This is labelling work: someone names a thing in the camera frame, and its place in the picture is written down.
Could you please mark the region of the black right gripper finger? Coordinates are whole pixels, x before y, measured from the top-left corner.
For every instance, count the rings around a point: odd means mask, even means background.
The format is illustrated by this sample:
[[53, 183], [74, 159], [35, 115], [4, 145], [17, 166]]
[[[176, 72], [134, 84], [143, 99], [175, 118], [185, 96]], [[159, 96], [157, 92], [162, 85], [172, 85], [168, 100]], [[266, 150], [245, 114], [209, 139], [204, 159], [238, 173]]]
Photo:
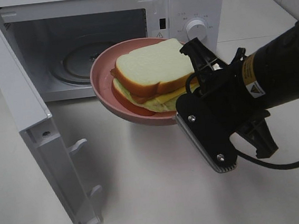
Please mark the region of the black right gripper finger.
[[259, 159], [270, 158], [278, 150], [265, 118], [246, 121], [236, 133], [254, 146]]
[[194, 72], [200, 72], [205, 68], [214, 71], [227, 67], [227, 64], [222, 59], [196, 37], [185, 43], [180, 49], [180, 53], [189, 57]]

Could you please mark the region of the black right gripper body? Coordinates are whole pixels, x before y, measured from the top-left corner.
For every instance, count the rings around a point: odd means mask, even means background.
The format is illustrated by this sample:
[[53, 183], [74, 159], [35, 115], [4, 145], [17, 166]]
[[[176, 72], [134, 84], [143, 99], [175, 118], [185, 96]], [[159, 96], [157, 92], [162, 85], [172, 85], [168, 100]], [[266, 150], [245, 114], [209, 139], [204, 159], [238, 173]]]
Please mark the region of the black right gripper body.
[[242, 78], [242, 63], [224, 69], [210, 68], [199, 72], [201, 97], [228, 135], [269, 131], [265, 118], [270, 116], [246, 90]]

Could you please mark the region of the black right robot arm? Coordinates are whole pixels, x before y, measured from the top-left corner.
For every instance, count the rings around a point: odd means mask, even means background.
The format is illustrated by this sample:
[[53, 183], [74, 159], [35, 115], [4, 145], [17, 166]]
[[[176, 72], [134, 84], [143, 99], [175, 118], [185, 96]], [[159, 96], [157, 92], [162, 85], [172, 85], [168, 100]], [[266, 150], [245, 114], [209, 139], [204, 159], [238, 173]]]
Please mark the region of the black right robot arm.
[[187, 84], [199, 85], [178, 98], [177, 115], [206, 160], [222, 169], [233, 166], [233, 133], [253, 145], [258, 158], [271, 157], [277, 144], [265, 121], [269, 109], [299, 98], [299, 21], [251, 55], [240, 47], [229, 64], [198, 39], [181, 53], [194, 68]]

